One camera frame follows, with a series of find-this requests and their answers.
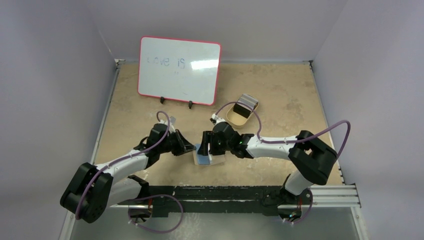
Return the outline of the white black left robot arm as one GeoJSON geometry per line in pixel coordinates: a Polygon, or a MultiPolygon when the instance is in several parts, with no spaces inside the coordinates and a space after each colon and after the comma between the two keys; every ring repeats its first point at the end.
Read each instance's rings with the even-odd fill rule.
{"type": "Polygon", "coordinates": [[[125,201],[142,205],[151,194],[149,183],[135,173],[151,167],[162,154],[181,156],[194,150],[196,146],[172,124],[156,123],[127,154],[98,165],[81,164],[59,204],[87,223],[95,222],[106,208],[125,201]]]}

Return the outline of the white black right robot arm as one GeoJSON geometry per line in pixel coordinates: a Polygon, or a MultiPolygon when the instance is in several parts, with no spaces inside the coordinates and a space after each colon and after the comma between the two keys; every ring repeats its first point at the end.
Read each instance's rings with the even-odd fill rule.
{"type": "Polygon", "coordinates": [[[336,163],[336,151],[302,130],[290,137],[262,137],[238,133],[229,123],[216,123],[202,133],[202,140],[193,153],[195,163],[212,164],[214,159],[230,153],[240,159],[277,158],[292,162],[296,171],[284,181],[279,195],[288,204],[294,203],[312,185],[324,186],[336,163]]]}

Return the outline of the beige card holder wallet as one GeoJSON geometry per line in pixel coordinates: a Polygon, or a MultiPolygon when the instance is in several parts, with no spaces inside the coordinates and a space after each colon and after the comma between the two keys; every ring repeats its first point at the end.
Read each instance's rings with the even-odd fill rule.
{"type": "Polygon", "coordinates": [[[194,164],[198,165],[198,166],[212,166],[212,165],[217,165],[217,164],[221,164],[224,163],[227,160],[226,155],[208,155],[208,156],[204,156],[204,155],[200,155],[198,153],[198,150],[200,149],[200,144],[197,143],[194,145],[195,146],[195,150],[193,151],[193,160],[194,160],[194,164]]]}

